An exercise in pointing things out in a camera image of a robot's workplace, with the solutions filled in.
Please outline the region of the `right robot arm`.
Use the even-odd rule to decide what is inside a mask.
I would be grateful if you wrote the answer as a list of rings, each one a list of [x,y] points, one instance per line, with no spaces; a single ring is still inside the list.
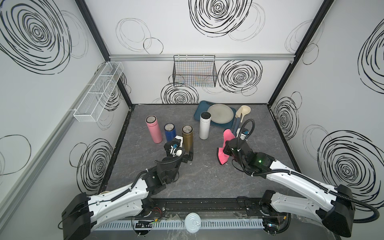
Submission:
[[[232,157],[244,173],[279,183],[301,195],[292,197],[266,191],[261,203],[264,213],[275,211],[303,216],[321,222],[339,236],[351,237],[356,207],[348,187],[335,187],[302,175],[268,154],[254,152],[243,140],[227,140],[217,149],[217,155],[221,165]]]

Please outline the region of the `gold thermos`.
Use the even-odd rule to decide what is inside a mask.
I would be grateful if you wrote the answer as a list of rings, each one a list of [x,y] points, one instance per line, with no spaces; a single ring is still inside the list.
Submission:
[[[186,154],[189,154],[193,150],[194,135],[193,127],[191,125],[184,125],[182,127],[183,147]]]

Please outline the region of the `pink cloth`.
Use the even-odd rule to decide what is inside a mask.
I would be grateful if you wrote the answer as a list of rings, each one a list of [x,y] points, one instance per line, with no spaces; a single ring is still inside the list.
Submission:
[[[231,156],[231,150],[228,150],[228,143],[235,138],[235,135],[230,129],[224,130],[223,133],[223,146],[217,148],[217,159],[220,165],[224,165],[228,162]]]

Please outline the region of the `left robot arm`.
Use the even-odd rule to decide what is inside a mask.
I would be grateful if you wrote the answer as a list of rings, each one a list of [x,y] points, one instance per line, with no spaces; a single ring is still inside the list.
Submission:
[[[156,166],[141,171],[131,184],[119,189],[87,196],[76,195],[62,212],[58,228],[65,240],[83,240],[98,227],[125,217],[147,216],[154,209],[152,196],[175,182],[188,150],[175,137],[164,145],[167,156]]]

